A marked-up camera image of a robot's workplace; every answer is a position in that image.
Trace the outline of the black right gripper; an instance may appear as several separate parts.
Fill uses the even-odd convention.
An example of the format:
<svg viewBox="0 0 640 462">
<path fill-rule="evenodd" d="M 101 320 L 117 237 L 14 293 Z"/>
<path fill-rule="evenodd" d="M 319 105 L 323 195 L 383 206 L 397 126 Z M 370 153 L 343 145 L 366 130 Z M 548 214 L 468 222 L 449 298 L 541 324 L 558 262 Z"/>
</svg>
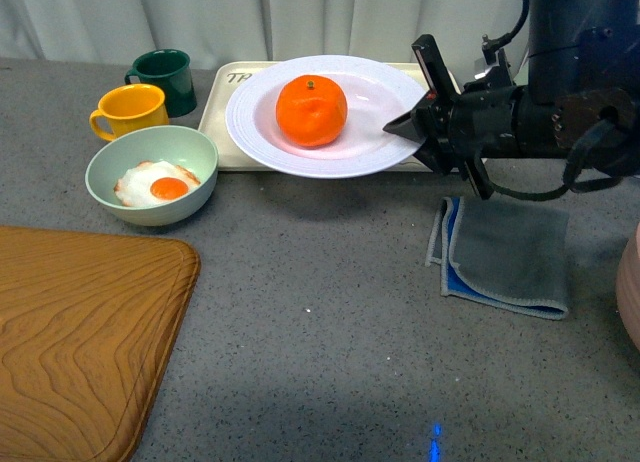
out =
<svg viewBox="0 0 640 462">
<path fill-rule="evenodd" d="M 388 122 L 383 131 L 419 144 L 414 157 L 441 175 L 457 169 L 469 180 L 474 192 L 487 200 L 494 187 L 482 161 L 485 149 L 510 150 L 516 86 L 504 49 L 484 39 L 483 53 L 489 57 L 487 71 L 458 92 L 430 34 L 420 36 L 412 49 L 429 91 L 409 112 Z"/>
</svg>

